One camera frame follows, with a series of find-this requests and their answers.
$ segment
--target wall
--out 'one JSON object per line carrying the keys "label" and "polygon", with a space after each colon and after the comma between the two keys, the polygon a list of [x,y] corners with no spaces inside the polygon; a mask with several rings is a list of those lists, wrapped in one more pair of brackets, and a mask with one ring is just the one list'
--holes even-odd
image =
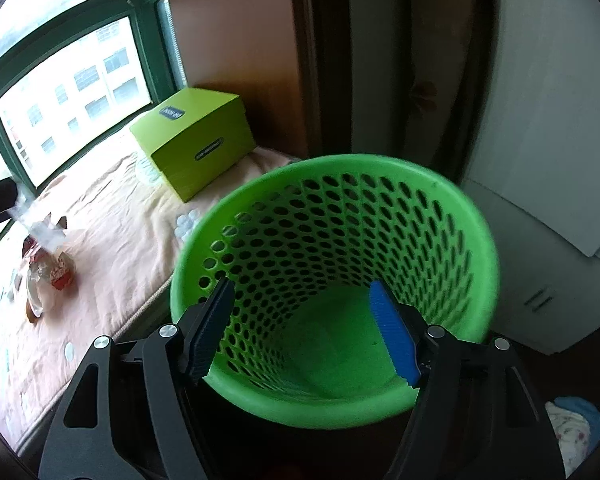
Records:
{"label": "wall", "polygon": [[256,142],[310,152],[292,0],[169,0],[189,86],[240,94]]}

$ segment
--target cabinet door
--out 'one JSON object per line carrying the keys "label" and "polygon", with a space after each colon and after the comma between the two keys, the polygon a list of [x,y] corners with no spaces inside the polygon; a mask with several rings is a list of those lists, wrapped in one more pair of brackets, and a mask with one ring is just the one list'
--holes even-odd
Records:
{"label": "cabinet door", "polygon": [[551,354],[600,327],[600,259],[485,187],[471,180],[463,187],[485,216],[500,258],[492,328]]}

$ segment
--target building window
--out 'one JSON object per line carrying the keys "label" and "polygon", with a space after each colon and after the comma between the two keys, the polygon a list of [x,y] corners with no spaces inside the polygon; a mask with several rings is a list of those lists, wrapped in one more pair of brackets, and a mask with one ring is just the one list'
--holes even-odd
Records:
{"label": "building window", "polygon": [[111,56],[104,60],[104,68],[107,69],[107,74],[119,69],[121,66],[129,64],[129,58],[126,55],[126,48],[121,48],[115,51]]}
{"label": "building window", "polygon": [[87,114],[92,121],[96,120],[109,111],[109,100],[107,96],[102,96],[100,99],[96,99],[85,105],[84,109],[87,110]]}
{"label": "building window", "polygon": [[29,110],[27,110],[27,116],[29,117],[29,122],[31,126],[35,126],[42,120],[42,112],[40,112],[40,107],[38,105],[33,105]]}
{"label": "building window", "polygon": [[109,25],[105,25],[102,28],[99,28],[96,31],[96,37],[98,38],[98,42],[102,43],[103,41],[107,41],[110,38],[117,36],[120,33],[120,23],[113,22],[109,23]]}
{"label": "building window", "polygon": [[58,99],[58,104],[61,105],[69,100],[66,96],[66,91],[64,90],[64,85],[56,86],[56,99]]}
{"label": "building window", "polygon": [[56,148],[56,143],[53,137],[49,137],[45,142],[42,143],[42,149],[48,155]]}
{"label": "building window", "polygon": [[138,95],[139,91],[136,78],[122,83],[122,85],[120,85],[118,88],[114,88],[113,90],[113,97],[115,97],[116,102],[119,105],[131,101],[132,99],[138,97]]}
{"label": "building window", "polygon": [[80,131],[80,124],[78,124],[78,119],[76,119],[75,117],[71,119],[66,125],[69,127],[72,134],[76,134]]}
{"label": "building window", "polygon": [[87,86],[94,84],[99,79],[100,75],[98,74],[98,69],[95,65],[74,74],[74,81],[75,85],[78,87],[78,91],[84,90]]}
{"label": "building window", "polygon": [[33,163],[31,162],[29,155],[27,155],[27,150],[22,150],[20,156],[29,169],[33,168]]}

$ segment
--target perforated basket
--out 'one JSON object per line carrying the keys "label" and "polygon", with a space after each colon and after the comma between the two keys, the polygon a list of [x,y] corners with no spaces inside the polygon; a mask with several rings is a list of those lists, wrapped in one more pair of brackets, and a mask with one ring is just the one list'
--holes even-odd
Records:
{"label": "perforated basket", "polygon": [[206,382],[260,417],[348,428],[413,406],[368,308],[382,278],[403,303],[478,341],[498,287],[470,200],[441,176],[374,155],[314,158],[222,200],[188,240],[171,284],[178,320],[216,281],[236,302]]}

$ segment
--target pink bedsheet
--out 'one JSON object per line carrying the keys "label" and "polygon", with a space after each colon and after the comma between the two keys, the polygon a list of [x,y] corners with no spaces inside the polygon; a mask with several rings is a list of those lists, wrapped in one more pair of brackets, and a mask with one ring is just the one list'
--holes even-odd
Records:
{"label": "pink bedsheet", "polygon": [[[183,204],[138,151],[123,130],[36,201],[41,218],[67,215],[77,230],[66,249],[77,288],[63,292],[35,325],[25,315],[24,282],[13,301],[0,301],[0,431],[16,451],[58,401],[93,339],[120,338],[169,285],[183,243],[174,235],[176,218],[192,209],[204,214],[241,184],[289,162],[257,148]],[[0,244],[3,280],[5,270],[8,279],[20,266],[23,236],[14,232]]]}

